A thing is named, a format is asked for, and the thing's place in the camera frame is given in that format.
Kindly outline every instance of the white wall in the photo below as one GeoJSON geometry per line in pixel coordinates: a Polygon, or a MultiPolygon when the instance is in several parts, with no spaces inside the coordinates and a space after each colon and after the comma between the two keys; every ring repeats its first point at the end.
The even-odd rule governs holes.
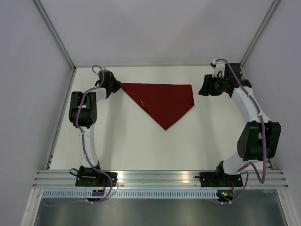
{"type": "Polygon", "coordinates": [[[257,100],[282,134],[275,164],[283,169],[301,214],[301,1],[282,1],[244,70],[257,100]]]}
{"type": "Polygon", "coordinates": [[[70,76],[30,0],[0,7],[0,224],[19,225],[70,76]]]}
{"type": "Polygon", "coordinates": [[[75,65],[239,62],[272,0],[41,0],[75,65]]]}

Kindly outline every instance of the folded cloth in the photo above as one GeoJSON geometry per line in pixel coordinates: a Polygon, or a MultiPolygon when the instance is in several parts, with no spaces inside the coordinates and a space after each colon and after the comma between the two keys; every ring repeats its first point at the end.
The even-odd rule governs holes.
{"type": "Polygon", "coordinates": [[[122,88],[164,130],[194,106],[191,85],[123,83],[122,88]]]}

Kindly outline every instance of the ventilation grille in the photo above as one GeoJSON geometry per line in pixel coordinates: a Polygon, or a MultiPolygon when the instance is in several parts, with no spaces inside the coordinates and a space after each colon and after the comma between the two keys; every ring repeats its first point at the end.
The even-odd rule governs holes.
{"type": "MultiPolygon", "coordinates": [[[[44,189],[43,198],[97,198],[92,189],[44,189]]],[[[217,199],[217,190],[112,190],[117,199],[217,199]]]]}

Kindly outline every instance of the table surface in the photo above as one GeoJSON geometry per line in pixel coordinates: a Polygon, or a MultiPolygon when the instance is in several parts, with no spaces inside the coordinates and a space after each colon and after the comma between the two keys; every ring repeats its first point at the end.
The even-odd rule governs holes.
{"type": "MultiPolygon", "coordinates": [[[[236,152],[245,126],[228,94],[198,95],[210,66],[113,67],[121,82],[191,84],[195,106],[164,131],[122,89],[97,103],[95,147],[103,170],[214,170],[236,152]]],[[[85,91],[98,77],[78,68],[71,91],[85,91]]],[[[69,122],[70,100],[55,147],[52,170],[78,168],[79,137],[69,122]]]]}

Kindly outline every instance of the dark red fabric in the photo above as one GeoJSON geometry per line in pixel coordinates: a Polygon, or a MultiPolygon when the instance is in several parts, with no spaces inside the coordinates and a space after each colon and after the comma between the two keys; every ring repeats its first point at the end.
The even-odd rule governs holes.
{"type": "Polygon", "coordinates": [[[191,85],[123,83],[123,90],[164,130],[194,106],[191,85]]]}

